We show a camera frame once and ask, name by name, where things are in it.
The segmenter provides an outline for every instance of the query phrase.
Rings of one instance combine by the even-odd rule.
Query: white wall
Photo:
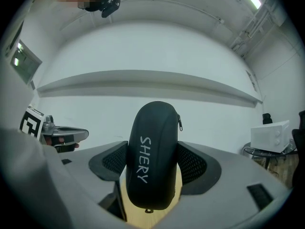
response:
[[[40,86],[72,75],[126,69],[184,73],[210,78],[250,94],[255,92],[246,73],[251,70],[228,48],[194,30],[147,21],[114,24],[65,45]],[[90,135],[81,142],[80,149],[129,140],[137,112],[152,101],[168,102],[181,115],[183,131],[179,132],[179,140],[233,153],[239,153],[250,141],[250,128],[262,122],[260,104],[255,106],[229,94],[205,90],[195,93],[187,87],[147,87],[142,83],[137,89],[95,86],[92,95],[86,88],[84,96],[81,85],[75,87],[79,91],[74,91],[73,96],[60,96],[60,91],[52,97],[45,95],[38,109],[53,115],[56,125],[88,129]]]
[[[152,101],[164,101],[180,114],[183,131],[178,139],[239,153],[250,141],[250,127],[261,124],[260,106],[229,105],[179,99],[65,96],[41,98],[39,110],[52,114],[56,125],[85,128],[80,149],[129,140],[138,111]]]
[[[40,86],[110,70],[154,70],[198,76],[258,97],[242,59],[204,34],[173,23],[115,23],[63,46]]]
[[[257,77],[264,112],[298,129],[298,113],[305,110],[305,51],[291,21],[274,28],[246,61]]]
[[[37,87],[57,53],[59,45],[47,34],[31,10],[24,20],[20,40],[42,61],[32,79]],[[36,90],[34,90],[34,98],[31,103],[34,107],[37,107],[39,103]]]
[[[27,0],[16,12],[0,40],[0,127],[4,129],[19,129],[24,112],[33,98],[32,91],[10,64],[17,42],[6,56],[6,49],[15,37],[31,1]]]

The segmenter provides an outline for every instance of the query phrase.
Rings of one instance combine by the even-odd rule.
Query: gray fabric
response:
[[[70,175],[54,147],[41,146],[29,135],[3,129],[0,140],[4,141],[0,169],[5,181],[45,228],[133,228],[88,196],[90,192]],[[112,191],[113,184],[105,185],[102,194]]]
[[[155,228],[228,228],[259,212],[247,190],[248,185],[263,184],[273,198],[288,189],[254,161],[207,146],[187,143],[214,157],[222,168],[218,182],[203,195],[181,196],[179,203]]]
[[[65,167],[69,174],[96,203],[101,202],[104,197],[113,192],[114,182],[103,181],[97,177],[89,169],[89,160],[119,143],[121,142],[60,154],[60,159],[67,158],[72,161],[66,164]]]
[[[0,129],[0,170],[9,188],[45,228],[72,228],[37,139]]]
[[[47,228],[132,228],[98,206],[114,182],[96,177],[89,159],[120,142],[83,151],[57,154],[33,137],[0,130],[4,146],[0,168],[12,191]],[[186,143],[217,159],[222,167],[218,182],[202,195],[181,196],[179,203],[155,228],[250,227],[248,219],[268,218],[284,202],[288,189],[252,160],[210,147]],[[72,162],[64,165],[62,159]],[[259,214],[248,185],[261,183],[276,199]]]

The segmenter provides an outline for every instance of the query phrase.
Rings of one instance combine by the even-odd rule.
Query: black vent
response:
[[[35,90],[35,84],[34,84],[34,81],[31,81],[31,82],[30,82],[30,85],[31,85],[31,87],[32,87],[32,90]]]
[[[103,158],[102,164],[107,169],[120,175],[126,165],[126,147],[122,146],[118,150],[107,155]]]
[[[206,170],[206,163],[200,156],[180,145],[178,146],[178,165],[181,169],[183,184],[196,180]]]
[[[248,186],[247,188],[260,210],[272,202],[272,197],[262,184]]]
[[[69,159],[67,159],[67,158],[66,158],[66,159],[62,159],[61,161],[62,161],[62,163],[63,163],[64,165],[66,165],[66,164],[72,162],[71,160],[69,160]]]

